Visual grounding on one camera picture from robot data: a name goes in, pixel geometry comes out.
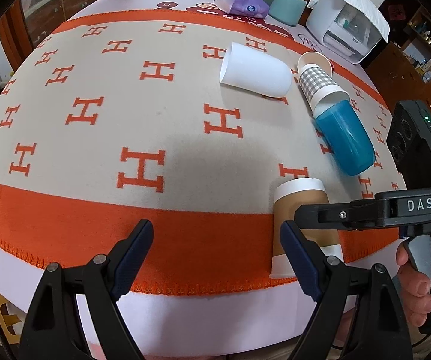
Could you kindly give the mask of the right hand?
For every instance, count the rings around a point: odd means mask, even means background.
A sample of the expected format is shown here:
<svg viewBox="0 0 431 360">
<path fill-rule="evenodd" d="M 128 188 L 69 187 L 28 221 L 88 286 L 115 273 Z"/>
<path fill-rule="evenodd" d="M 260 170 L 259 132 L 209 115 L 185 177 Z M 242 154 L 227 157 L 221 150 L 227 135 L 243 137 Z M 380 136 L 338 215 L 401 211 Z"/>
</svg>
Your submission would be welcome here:
<svg viewBox="0 0 431 360">
<path fill-rule="evenodd" d="M 401 285 L 399 296 L 403 304 L 406 319 L 414 327 L 421 327 L 431 312 L 431 282 L 430 279 L 415 271 L 409 263 L 405 248 L 397 248 L 397 277 Z"/>
</svg>

